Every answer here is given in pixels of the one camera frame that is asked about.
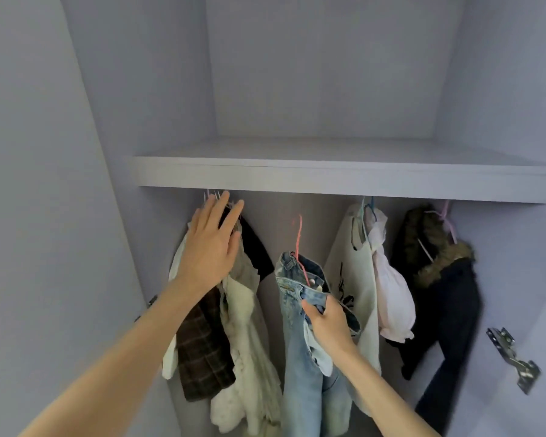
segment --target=shelf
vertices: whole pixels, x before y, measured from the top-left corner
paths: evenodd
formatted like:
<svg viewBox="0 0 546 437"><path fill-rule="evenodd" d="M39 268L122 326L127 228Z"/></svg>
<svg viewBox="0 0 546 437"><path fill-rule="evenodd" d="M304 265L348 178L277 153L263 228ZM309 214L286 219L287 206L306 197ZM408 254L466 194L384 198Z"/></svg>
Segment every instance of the shelf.
<svg viewBox="0 0 546 437"><path fill-rule="evenodd" d="M546 203L546 164L430 140L220 137L132 170L142 186Z"/></svg>

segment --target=brown plaid shirt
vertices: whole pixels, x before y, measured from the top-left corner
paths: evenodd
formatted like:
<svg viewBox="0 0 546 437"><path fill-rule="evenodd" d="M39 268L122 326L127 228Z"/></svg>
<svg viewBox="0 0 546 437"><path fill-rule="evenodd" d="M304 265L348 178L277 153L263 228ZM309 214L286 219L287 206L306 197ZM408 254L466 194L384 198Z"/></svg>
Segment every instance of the brown plaid shirt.
<svg viewBox="0 0 546 437"><path fill-rule="evenodd" d="M220 300L220 291L214 287L194 306L176 333L178 371L188 401L212 398L235 380Z"/></svg>

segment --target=blue denim jeans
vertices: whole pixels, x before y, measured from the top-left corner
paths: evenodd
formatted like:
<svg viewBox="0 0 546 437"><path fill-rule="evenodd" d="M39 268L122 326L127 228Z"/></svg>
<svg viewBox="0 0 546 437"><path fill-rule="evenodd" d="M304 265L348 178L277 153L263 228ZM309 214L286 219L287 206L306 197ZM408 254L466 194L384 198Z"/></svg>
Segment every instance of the blue denim jeans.
<svg viewBox="0 0 546 437"><path fill-rule="evenodd" d="M297 260L283 253L275 267L284 318L285 388L282 405L284 437L335 437L348 431L352 398L348 383L312 332L301 301L306 300L324 312L329 288L324 272L315 262L299 255L310 286ZM353 338L360 324L342 305Z"/></svg>

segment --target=forearm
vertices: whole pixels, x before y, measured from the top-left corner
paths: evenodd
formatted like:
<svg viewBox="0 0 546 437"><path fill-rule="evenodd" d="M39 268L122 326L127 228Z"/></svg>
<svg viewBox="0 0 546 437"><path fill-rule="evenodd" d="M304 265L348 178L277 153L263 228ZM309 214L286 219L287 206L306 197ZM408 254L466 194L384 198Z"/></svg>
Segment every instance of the forearm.
<svg viewBox="0 0 546 437"><path fill-rule="evenodd" d="M336 365L363 398L384 437L439 436L356 351L342 353Z"/></svg>
<svg viewBox="0 0 546 437"><path fill-rule="evenodd" d="M123 435L178 327L197 302L176 278L130 331L39 415L20 437Z"/></svg>

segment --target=human arm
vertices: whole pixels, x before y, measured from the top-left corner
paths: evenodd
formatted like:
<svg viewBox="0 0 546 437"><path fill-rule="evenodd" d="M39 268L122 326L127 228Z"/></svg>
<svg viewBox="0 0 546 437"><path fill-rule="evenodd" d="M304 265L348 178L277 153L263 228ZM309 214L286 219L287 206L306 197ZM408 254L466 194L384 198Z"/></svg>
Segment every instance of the human arm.
<svg viewBox="0 0 546 437"><path fill-rule="evenodd" d="M354 385L384 437L437 437L431 428L358 352L342 306L328 296L324 314L302 301L313 332L335 365Z"/></svg>
<svg viewBox="0 0 546 437"><path fill-rule="evenodd" d="M19 437L122 436L143 401L164 352L195 304L231 270L239 202L218 223L228 192L211 196L190 223L179 272L158 300L105 355L30 423Z"/></svg>

